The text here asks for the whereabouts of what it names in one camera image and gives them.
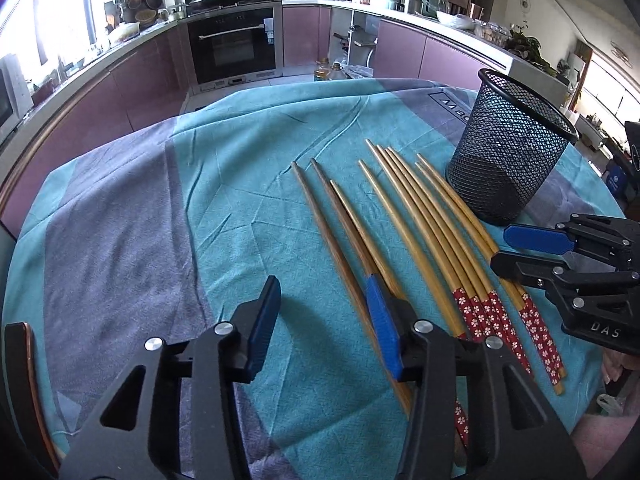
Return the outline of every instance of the metal rivet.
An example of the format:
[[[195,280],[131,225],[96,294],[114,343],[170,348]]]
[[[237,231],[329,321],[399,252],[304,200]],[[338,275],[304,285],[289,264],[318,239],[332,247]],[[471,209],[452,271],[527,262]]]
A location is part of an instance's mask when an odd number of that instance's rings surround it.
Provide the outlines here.
[[[213,332],[218,335],[231,334],[233,331],[234,326],[228,321],[223,321],[222,323],[218,323],[215,327],[213,327]]]
[[[431,332],[431,330],[433,330],[433,323],[424,319],[419,319],[414,324],[414,330],[416,332],[420,332],[421,334],[428,334],[429,332]]]
[[[145,348],[150,352],[154,350],[158,350],[162,346],[162,339],[159,337],[152,337],[151,339],[147,339],[145,341]]]
[[[491,335],[484,340],[484,344],[487,345],[491,350],[499,350],[500,348],[502,348],[502,339],[500,339],[497,335]]]

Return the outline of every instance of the human hand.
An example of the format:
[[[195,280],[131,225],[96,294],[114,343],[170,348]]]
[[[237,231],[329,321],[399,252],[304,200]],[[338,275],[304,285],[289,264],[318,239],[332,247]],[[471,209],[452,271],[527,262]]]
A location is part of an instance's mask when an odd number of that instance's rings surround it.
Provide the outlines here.
[[[602,376],[605,384],[617,381],[622,375],[623,368],[627,370],[640,370],[640,357],[626,355],[605,348],[602,353]]]

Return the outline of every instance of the black mesh pen holder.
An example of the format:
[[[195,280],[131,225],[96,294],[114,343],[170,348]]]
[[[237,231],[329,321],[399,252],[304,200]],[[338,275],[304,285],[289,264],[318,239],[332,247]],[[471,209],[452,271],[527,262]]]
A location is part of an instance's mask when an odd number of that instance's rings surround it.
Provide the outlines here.
[[[446,177],[479,219],[507,225],[578,136],[555,106],[522,83],[487,68],[478,75],[482,86]]]

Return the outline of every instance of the oven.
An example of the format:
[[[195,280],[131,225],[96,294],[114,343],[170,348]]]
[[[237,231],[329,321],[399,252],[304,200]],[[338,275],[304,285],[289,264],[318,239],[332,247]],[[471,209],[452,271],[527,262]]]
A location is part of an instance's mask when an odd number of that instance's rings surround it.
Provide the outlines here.
[[[214,10],[190,18],[189,42],[200,91],[282,74],[280,4]]]

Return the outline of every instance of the oven handle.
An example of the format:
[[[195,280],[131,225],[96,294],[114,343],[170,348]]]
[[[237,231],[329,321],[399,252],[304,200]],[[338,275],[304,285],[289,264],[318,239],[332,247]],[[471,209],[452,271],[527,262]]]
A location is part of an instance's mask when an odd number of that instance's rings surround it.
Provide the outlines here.
[[[254,30],[256,28],[264,28],[264,23],[260,25],[255,25],[255,27],[244,27],[244,28],[235,28],[234,30],[226,30],[225,32],[216,32],[215,34],[209,34],[208,36],[198,36],[200,41],[206,40],[207,38],[214,38],[215,36],[224,36],[225,34],[231,34],[232,32],[242,32],[243,30]]]

